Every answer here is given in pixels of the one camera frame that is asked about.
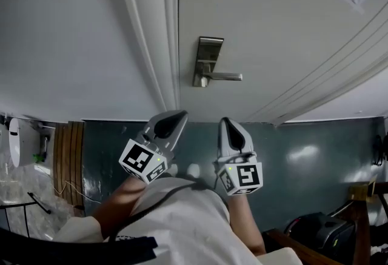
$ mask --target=white cable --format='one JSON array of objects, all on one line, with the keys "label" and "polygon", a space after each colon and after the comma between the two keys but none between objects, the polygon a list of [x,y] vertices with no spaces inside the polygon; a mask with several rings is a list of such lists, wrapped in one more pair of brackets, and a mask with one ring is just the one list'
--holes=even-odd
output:
[{"label": "white cable", "polygon": [[[46,173],[42,168],[40,168],[40,167],[37,166],[37,165],[35,165],[34,167],[37,167],[37,168],[41,169],[42,172],[43,172],[45,175],[47,175],[51,180],[53,180],[53,178],[52,178],[48,173]],[[88,197],[88,196],[82,194],[81,192],[79,192],[79,191],[77,190],[77,188],[76,188],[70,181],[65,181],[65,186],[63,187],[63,189],[62,189],[61,192],[57,191],[56,188],[55,188],[55,186],[54,186],[54,184],[51,182],[53,188],[55,189],[55,192],[57,192],[57,193],[60,194],[60,195],[62,195],[63,191],[65,191],[66,184],[68,184],[68,183],[70,184],[70,186],[72,186],[72,187],[75,189],[75,191],[76,191],[77,193],[79,193],[79,194],[82,195],[83,197],[87,198],[87,199],[90,200],[90,201],[93,201],[94,203],[101,204],[99,201],[94,200],[94,199],[91,199],[90,197]]]}]

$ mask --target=door lever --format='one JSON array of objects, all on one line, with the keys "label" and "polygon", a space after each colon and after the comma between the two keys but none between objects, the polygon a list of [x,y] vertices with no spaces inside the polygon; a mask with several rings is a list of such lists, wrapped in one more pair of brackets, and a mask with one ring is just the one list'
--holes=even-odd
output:
[{"label": "door lever", "polygon": [[209,63],[203,64],[202,76],[209,79],[214,79],[216,81],[242,81],[243,80],[243,75],[241,73],[211,72]]},{"label": "door lever", "polygon": [[243,80],[243,75],[240,73],[213,72],[223,42],[224,39],[220,38],[199,38],[193,79],[194,87],[207,87],[211,79],[217,81]]}]

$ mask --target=white appliance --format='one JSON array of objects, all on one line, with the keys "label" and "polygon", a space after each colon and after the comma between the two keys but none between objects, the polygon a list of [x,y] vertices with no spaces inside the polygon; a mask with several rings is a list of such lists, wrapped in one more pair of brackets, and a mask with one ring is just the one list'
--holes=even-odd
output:
[{"label": "white appliance", "polygon": [[9,143],[15,167],[33,164],[34,154],[40,151],[40,134],[28,121],[13,118],[10,123]]}]

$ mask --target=black strap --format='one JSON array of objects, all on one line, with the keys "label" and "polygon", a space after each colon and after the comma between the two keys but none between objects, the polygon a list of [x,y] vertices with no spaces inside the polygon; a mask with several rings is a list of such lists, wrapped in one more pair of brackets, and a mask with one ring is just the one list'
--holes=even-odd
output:
[{"label": "black strap", "polygon": [[[28,265],[139,264],[155,259],[154,249],[158,247],[154,237],[113,243],[60,243],[27,238],[2,228],[0,243],[0,260]],[[15,247],[23,247],[23,253],[15,253]]]},{"label": "black strap", "polygon": [[112,234],[110,234],[109,236],[109,241],[115,241],[116,240],[116,237],[117,237],[117,234],[125,227],[131,225],[132,223],[140,220],[141,218],[145,217],[148,213],[150,213],[151,211],[154,211],[156,208],[158,208],[161,204],[163,204],[166,200],[168,200],[172,195],[174,195],[176,192],[179,192],[180,190],[182,189],[187,189],[187,188],[191,188],[192,190],[211,190],[213,192],[215,192],[213,189],[210,189],[208,188],[207,186],[201,184],[201,183],[191,183],[191,184],[188,184],[188,185],[183,185],[183,186],[179,186],[179,187],[176,187],[174,189],[172,189],[171,191],[169,191],[161,200],[159,200],[157,203],[153,204],[152,206],[144,209],[143,211],[135,214],[135,215],[132,215],[130,216],[129,218],[127,218],[125,220],[125,222],[122,224],[122,226],[120,226],[119,229],[115,230]]}]

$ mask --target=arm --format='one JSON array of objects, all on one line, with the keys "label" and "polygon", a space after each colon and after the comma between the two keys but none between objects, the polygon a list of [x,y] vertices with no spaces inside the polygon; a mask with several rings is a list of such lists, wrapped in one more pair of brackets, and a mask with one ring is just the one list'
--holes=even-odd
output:
[{"label": "arm", "polygon": [[230,226],[236,236],[254,255],[266,254],[263,238],[253,219],[246,195],[230,197],[228,205]]},{"label": "arm", "polygon": [[93,214],[101,226],[102,237],[106,239],[132,212],[133,206],[142,195],[146,183],[130,176],[103,202]]}]

